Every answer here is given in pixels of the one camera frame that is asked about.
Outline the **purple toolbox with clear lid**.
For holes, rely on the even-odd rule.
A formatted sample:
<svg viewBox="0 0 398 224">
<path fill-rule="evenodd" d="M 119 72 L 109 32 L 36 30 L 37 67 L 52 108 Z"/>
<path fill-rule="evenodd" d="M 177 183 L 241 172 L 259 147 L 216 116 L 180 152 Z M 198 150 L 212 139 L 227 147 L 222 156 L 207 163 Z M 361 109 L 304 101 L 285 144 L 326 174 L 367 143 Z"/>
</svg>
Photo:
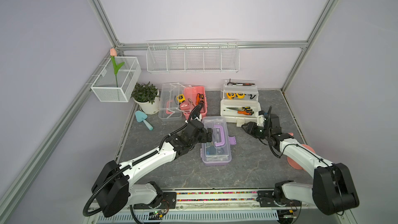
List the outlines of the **purple toolbox with clear lid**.
<svg viewBox="0 0 398 224">
<path fill-rule="evenodd" d="M 222 116 L 205 117 L 205 128 L 212 129 L 212 142 L 202 144 L 201 158 L 206 166 L 225 166 L 232 161 L 231 145 L 236 138 L 229 136 L 227 121 Z"/>
</svg>

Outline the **white toolbox with clear lid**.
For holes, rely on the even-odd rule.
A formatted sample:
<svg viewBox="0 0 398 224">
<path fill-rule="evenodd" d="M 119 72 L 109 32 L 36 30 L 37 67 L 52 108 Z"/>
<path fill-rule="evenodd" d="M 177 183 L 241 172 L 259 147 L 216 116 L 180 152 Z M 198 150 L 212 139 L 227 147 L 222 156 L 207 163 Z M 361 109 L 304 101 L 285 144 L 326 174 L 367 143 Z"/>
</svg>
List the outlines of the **white toolbox with clear lid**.
<svg viewBox="0 0 398 224">
<path fill-rule="evenodd" d="M 227 86 L 228 82 L 235 83 L 253 83 L 255 86 Z M 246 96 L 244 99 L 229 100 L 226 93 L 244 93 Z M 238 114 L 237 111 L 228 110 L 227 107 L 251 107 L 254 114 L 252 116 Z M 234 123 L 237 127 L 241 127 L 243 124 L 249 122 L 255 122 L 257 124 L 257 113 L 261 111 L 259 103 L 259 91 L 257 83 L 252 80 L 238 80 L 228 79 L 225 80 L 221 89 L 221 103 L 220 103 L 220 115 L 226 119 L 228 123 Z"/>
</svg>

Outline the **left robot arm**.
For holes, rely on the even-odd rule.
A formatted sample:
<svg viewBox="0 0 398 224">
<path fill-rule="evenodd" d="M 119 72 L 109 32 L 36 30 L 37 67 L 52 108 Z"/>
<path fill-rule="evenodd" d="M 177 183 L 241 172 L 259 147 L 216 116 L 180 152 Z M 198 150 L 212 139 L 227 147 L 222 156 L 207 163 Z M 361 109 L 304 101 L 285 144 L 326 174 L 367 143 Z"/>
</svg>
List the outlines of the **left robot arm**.
<svg viewBox="0 0 398 224">
<path fill-rule="evenodd" d="M 114 160 L 108 162 L 92 187 L 92 196 L 83 208 L 83 215 L 88 217 L 101 212 L 111 217 L 125 206 L 137 204 L 159 208 L 164 202 L 162 189 L 153 181 L 144 185 L 138 185 L 137 181 L 187 154 L 196 144 L 212 141 L 212 129 L 205 128 L 199 119 L 203 107 L 203 102 L 195 106 L 186 123 L 167 134 L 157 148 L 120 164 Z"/>
</svg>

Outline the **pink tape measure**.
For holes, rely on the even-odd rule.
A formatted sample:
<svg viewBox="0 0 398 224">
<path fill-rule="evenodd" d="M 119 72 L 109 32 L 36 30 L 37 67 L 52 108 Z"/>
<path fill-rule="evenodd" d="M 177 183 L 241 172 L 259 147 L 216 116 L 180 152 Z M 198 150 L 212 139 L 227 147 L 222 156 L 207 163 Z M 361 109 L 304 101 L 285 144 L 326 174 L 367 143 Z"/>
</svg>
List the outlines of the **pink tape measure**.
<svg viewBox="0 0 398 224">
<path fill-rule="evenodd" d="M 191 109 L 191 105 L 190 105 L 189 102 L 182 102 L 179 105 L 179 109 L 182 110 L 182 111 L 189 111 Z"/>
</svg>

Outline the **yellow black small screwdriver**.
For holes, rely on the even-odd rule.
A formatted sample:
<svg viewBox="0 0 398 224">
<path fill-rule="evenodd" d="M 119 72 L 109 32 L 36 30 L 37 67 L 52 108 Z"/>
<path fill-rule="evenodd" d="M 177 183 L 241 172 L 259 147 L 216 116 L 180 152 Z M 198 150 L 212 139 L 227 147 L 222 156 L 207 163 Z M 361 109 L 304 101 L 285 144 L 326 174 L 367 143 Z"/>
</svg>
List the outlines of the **yellow black small screwdriver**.
<svg viewBox="0 0 398 224">
<path fill-rule="evenodd" d="M 227 107 L 227 109 L 228 110 L 233 110 L 233 111 L 246 111 L 246 112 L 248 112 L 248 111 L 253 111 L 252 109 L 251 109 L 251 107 Z"/>
</svg>

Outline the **pink toolbox with clear lid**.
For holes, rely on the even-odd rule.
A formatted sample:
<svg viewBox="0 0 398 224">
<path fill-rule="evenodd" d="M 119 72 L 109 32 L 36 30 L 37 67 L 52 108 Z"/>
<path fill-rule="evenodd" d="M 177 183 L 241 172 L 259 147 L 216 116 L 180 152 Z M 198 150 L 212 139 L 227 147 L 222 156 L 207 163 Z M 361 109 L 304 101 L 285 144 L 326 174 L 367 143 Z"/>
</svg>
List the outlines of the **pink toolbox with clear lid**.
<svg viewBox="0 0 398 224">
<path fill-rule="evenodd" d="M 160 94 L 159 118 L 162 121 L 188 119 L 198 103 L 204 104 L 200 110 L 200 115 L 204 118 L 207 115 L 207 99 L 203 86 L 185 86 L 180 83 L 163 84 Z"/>
</svg>

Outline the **yellow tape measure pair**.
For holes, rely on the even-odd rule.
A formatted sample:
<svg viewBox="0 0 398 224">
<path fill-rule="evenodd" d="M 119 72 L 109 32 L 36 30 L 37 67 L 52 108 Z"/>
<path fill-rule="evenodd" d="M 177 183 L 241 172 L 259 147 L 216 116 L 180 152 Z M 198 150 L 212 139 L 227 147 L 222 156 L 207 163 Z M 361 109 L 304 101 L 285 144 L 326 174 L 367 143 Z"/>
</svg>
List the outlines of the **yellow tape measure pair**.
<svg viewBox="0 0 398 224">
<path fill-rule="evenodd" d="M 237 93 L 236 94 L 236 97 L 238 98 L 238 99 L 244 99 L 245 98 L 245 94 L 244 93 Z"/>
<path fill-rule="evenodd" d="M 228 92 L 228 93 L 226 93 L 226 96 L 227 96 L 227 98 L 228 98 L 229 100 L 231 100 L 231 99 L 234 99 L 234 98 L 236 97 L 236 94 L 235 94 L 235 93 Z"/>
</svg>

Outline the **yellow tape measure pair left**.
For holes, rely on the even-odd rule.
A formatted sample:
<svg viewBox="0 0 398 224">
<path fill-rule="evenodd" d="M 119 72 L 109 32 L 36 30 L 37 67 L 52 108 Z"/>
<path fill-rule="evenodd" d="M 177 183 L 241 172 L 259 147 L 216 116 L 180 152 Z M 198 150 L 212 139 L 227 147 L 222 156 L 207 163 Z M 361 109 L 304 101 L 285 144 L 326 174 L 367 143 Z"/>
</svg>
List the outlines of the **yellow tape measure pair left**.
<svg viewBox="0 0 398 224">
<path fill-rule="evenodd" d="M 226 93 L 226 96 L 227 96 L 227 98 L 228 98 L 229 100 L 231 100 L 231 99 L 234 99 L 234 98 L 236 97 L 236 94 L 235 94 L 235 93 L 228 92 L 228 93 Z"/>
</svg>

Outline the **white plastic flower pot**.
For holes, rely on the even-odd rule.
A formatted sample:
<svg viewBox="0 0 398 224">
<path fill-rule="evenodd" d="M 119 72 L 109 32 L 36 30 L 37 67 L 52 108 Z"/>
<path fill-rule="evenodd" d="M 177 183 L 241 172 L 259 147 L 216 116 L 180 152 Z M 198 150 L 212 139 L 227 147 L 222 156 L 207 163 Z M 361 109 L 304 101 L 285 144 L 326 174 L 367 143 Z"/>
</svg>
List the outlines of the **white plastic flower pot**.
<svg viewBox="0 0 398 224">
<path fill-rule="evenodd" d="M 139 105 L 139 108 L 142 112 L 144 112 L 147 115 L 154 115 L 159 112 L 160 110 L 160 98 L 156 97 L 154 102 L 139 102 L 135 100 L 135 103 Z"/>
</svg>

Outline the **teal garden trowel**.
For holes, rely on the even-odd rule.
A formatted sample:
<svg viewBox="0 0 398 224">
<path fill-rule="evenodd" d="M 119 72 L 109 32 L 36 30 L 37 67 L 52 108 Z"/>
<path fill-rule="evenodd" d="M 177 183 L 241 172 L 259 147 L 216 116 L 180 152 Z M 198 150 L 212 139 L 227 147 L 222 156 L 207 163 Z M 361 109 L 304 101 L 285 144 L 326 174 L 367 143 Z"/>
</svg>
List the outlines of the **teal garden trowel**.
<svg viewBox="0 0 398 224">
<path fill-rule="evenodd" d="M 148 128 L 148 130 L 152 131 L 153 130 L 153 126 L 147 121 L 147 114 L 145 114 L 142 111 L 136 111 L 135 112 L 135 119 L 137 120 L 137 122 L 143 122 L 144 125 Z"/>
</svg>

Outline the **red black tool in lid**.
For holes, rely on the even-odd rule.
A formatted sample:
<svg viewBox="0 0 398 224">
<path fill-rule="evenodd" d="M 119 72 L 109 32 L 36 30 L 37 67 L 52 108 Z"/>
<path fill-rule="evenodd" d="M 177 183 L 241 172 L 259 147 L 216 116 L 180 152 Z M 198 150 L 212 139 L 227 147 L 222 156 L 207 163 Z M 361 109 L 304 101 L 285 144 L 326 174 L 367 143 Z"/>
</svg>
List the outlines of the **red black tool in lid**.
<svg viewBox="0 0 398 224">
<path fill-rule="evenodd" d="M 235 82 L 228 82 L 227 86 L 255 86 L 256 84 L 253 83 L 235 83 Z"/>
</svg>

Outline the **green potted plant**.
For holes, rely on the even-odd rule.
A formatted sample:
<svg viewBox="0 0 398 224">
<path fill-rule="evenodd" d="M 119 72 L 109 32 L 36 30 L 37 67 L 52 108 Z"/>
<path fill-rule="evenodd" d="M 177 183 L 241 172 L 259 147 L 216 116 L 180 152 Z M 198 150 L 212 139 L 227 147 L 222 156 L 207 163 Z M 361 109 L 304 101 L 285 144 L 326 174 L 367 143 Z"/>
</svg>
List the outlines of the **green potted plant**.
<svg viewBox="0 0 398 224">
<path fill-rule="evenodd" d="M 137 83 L 134 87 L 131 97 L 139 103 L 153 104 L 155 99 L 159 97 L 159 90 L 151 82 L 146 84 Z"/>
</svg>

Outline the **artificial pink tulip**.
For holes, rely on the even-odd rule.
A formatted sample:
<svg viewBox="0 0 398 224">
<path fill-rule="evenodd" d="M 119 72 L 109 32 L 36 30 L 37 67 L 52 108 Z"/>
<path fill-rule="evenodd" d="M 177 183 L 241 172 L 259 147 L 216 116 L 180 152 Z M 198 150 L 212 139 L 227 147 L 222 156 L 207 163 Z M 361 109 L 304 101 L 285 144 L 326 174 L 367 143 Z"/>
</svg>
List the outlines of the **artificial pink tulip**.
<svg viewBox="0 0 398 224">
<path fill-rule="evenodd" d="M 117 54 L 115 48 L 111 48 L 110 49 L 110 59 L 111 59 L 111 62 L 112 62 L 112 65 L 113 65 L 113 69 L 114 69 L 116 87 L 119 87 L 119 84 L 118 84 L 118 72 L 124 66 L 124 62 L 121 62 L 121 63 L 118 64 L 116 62 L 116 56 L 117 55 L 118 54 Z"/>
</svg>

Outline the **orange handled screwdriver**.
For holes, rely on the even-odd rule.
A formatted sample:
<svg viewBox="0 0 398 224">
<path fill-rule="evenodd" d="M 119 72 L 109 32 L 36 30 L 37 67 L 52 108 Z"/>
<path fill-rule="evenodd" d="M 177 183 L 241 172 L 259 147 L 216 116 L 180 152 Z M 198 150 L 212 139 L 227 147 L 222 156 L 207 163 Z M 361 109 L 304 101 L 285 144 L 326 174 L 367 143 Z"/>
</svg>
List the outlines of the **orange handled screwdriver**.
<svg viewBox="0 0 398 224">
<path fill-rule="evenodd" d="M 248 111 L 248 110 L 243 110 L 243 111 L 237 111 L 238 114 L 243 114 L 243 115 L 248 115 L 252 116 L 254 114 L 253 111 Z"/>
</svg>

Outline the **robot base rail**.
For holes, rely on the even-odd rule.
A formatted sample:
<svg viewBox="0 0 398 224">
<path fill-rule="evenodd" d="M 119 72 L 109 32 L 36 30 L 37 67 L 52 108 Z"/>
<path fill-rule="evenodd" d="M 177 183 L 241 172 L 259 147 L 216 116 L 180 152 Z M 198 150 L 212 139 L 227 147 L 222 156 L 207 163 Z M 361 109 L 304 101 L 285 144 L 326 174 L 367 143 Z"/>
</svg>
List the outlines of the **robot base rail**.
<svg viewBox="0 0 398 224">
<path fill-rule="evenodd" d="M 353 224 L 349 213 L 324 215 L 315 205 L 290 200 L 276 204 L 272 189 L 166 190 L 158 207 L 126 206 L 113 216 L 97 213 L 85 224 Z"/>
</svg>

